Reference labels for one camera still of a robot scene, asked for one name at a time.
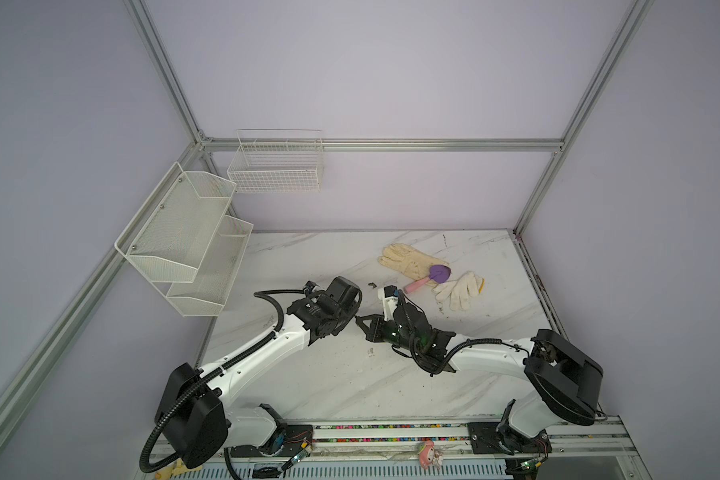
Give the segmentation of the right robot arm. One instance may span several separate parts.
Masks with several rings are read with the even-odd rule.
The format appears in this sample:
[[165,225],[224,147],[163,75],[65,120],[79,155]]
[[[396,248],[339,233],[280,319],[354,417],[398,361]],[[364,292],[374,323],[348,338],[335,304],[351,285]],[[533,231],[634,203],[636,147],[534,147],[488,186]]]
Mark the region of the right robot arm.
[[495,435],[516,452],[560,422],[596,423],[603,369],[563,336],[540,329],[530,338],[473,338],[433,327],[423,310],[402,298],[387,299],[385,312],[359,316],[356,324],[371,343],[387,343],[434,377],[461,371],[526,380],[531,390],[510,399]]

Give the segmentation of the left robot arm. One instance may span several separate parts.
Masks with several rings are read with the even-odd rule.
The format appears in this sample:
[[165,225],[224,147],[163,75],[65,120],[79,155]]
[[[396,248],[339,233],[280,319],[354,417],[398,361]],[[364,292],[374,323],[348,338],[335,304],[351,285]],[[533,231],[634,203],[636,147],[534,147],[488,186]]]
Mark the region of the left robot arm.
[[281,290],[255,292],[272,305],[275,325],[222,358],[193,368],[184,363],[169,375],[160,400],[155,427],[139,457],[144,473],[157,472],[180,460],[195,468],[218,451],[251,447],[265,456],[286,444],[287,423],[267,403],[235,410],[243,391],[289,356],[319,339],[338,335],[356,316],[362,291],[344,277],[326,289],[309,281],[291,290],[295,301],[283,308]]

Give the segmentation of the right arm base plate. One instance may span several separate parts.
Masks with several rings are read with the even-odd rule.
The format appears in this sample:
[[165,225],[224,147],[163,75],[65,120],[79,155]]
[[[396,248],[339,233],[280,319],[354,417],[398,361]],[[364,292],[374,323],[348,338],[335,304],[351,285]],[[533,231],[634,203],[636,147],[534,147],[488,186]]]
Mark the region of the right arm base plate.
[[470,422],[468,437],[474,454],[548,454],[551,444],[545,431],[526,438],[498,422]]

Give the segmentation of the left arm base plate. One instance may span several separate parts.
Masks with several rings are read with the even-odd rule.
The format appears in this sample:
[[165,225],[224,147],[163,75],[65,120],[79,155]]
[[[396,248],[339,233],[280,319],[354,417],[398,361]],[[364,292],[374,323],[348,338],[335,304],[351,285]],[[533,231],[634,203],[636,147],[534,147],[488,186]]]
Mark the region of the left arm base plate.
[[292,457],[301,450],[301,444],[310,443],[314,435],[314,427],[310,424],[288,425],[275,433],[272,442],[255,447],[243,445],[230,449],[233,458],[243,457]]

